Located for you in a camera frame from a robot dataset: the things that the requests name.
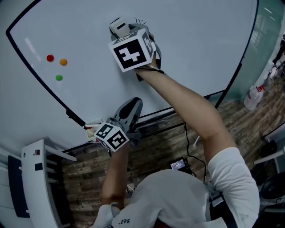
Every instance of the white box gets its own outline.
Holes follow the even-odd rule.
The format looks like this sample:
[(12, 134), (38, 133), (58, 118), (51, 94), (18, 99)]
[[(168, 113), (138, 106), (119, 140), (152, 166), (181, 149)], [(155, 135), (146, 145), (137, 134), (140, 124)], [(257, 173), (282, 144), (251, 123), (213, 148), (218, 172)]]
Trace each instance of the white box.
[(151, 63), (156, 51), (145, 28), (116, 39), (109, 48), (122, 72)]
[(113, 152), (116, 152), (129, 141), (120, 127), (105, 122), (97, 129), (95, 137), (103, 146)]

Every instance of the whiteboard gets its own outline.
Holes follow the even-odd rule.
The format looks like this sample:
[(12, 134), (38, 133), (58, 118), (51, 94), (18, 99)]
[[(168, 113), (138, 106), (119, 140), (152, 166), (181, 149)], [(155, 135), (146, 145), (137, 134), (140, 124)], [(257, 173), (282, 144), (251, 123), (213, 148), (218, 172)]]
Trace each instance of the whiteboard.
[[(83, 121), (112, 117), (133, 97), (141, 115), (169, 107), (133, 71), (122, 73), (108, 48), (118, 17), (145, 23), (162, 51), (162, 70), (206, 96), (225, 90), (245, 51), (257, 0), (41, 0), (10, 34), (43, 82)], [(53, 62), (46, 56), (52, 54)], [(66, 66), (59, 60), (65, 58)], [(56, 81), (56, 75), (62, 81)]]

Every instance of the wooden floor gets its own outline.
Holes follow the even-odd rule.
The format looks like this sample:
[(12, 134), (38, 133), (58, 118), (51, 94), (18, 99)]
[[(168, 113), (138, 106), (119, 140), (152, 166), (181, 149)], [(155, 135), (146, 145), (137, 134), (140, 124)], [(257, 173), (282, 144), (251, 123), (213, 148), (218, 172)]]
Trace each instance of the wooden floor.
[[(281, 92), (283, 84), (281, 79), (270, 81), (255, 111), (246, 110), (242, 101), (223, 102), (218, 108), (250, 169), (259, 156), (259, 149), (264, 145), (262, 137), (285, 121), (285, 102)], [(142, 132), (150, 133), (181, 122), (181, 118), (175, 114), (154, 126), (145, 127)], [(193, 147), (197, 134), (190, 129), (187, 133), (191, 155), (203, 159), (201, 142), (198, 141), (197, 147)], [(130, 153), (129, 184), (138, 185), (149, 174), (168, 169), (168, 162), (171, 160), (181, 156), (187, 158), (186, 145), (183, 126), (143, 139)], [(79, 149), (74, 154), (77, 162), (62, 161), (63, 182), (60, 187), (66, 191), (72, 226), (87, 228), (94, 223), (100, 207), (101, 185), (110, 157), (107, 150), (99, 144)], [(187, 159), (197, 177), (202, 179), (203, 163), (193, 158)]]

